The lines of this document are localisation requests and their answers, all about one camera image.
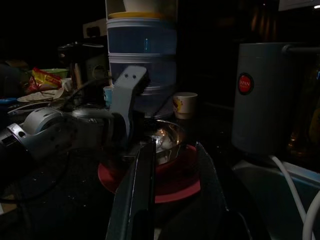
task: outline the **sink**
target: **sink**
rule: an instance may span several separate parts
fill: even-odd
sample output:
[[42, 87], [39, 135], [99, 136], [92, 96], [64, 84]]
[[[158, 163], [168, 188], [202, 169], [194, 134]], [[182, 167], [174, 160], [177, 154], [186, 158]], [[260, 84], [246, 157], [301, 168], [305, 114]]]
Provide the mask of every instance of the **sink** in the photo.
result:
[[[300, 195], [305, 211], [320, 190], [320, 174], [284, 162]], [[233, 171], [247, 187], [256, 202], [260, 215], [272, 239], [301, 240], [303, 223], [280, 170], [241, 161]], [[320, 239], [320, 213], [313, 226], [316, 239]]]

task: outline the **green bowl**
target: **green bowl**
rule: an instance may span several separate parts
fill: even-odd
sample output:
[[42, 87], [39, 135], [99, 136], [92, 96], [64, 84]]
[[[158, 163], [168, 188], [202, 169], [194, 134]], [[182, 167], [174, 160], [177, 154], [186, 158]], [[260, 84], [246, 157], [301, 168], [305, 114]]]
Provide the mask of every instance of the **green bowl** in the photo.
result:
[[62, 79], [65, 79], [69, 73], [69, 70], [65, 68], [41, 69], [41, 71], [47, 72], [49, 74], [57, 75]]

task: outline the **coffee maker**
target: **coffee maker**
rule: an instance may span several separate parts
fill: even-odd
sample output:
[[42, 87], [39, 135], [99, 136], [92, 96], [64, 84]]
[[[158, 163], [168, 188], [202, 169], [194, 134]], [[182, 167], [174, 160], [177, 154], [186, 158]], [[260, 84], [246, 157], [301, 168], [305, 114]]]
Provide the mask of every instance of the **coffee maker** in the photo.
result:
[[104, 46], [92, 43], [74, 42], [58, 47], [60, 61], [69, 67], [74, 91], [81, 88], [78, 104], [104, 104], [99, 80], [108, 84], [108, 70]]

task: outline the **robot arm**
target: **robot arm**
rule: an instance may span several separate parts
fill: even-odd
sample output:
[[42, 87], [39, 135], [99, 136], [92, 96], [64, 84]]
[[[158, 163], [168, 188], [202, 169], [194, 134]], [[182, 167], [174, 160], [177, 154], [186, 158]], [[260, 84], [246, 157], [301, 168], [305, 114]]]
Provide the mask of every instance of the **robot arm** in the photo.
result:
[[79, 108], [70, 113], [45, 107], [30, 113], [22, 125], [9, 125], [0, 133], [0, 189], [52, 154], [78, 148], [128, 147], [135, 95], [143, 90], [145, 80], [146, 68], [127, 67], [114, 85], [110, 111]]

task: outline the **paper cup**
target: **paper cup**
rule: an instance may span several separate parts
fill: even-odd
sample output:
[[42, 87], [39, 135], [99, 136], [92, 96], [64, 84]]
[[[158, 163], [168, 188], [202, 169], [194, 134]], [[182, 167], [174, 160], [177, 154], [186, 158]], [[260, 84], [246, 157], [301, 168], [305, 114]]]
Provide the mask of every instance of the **paper cup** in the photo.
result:
[[178, 119], [190, 119], [195, 114], [198, 94], [177, 92], [173, 96], [173, 110]]

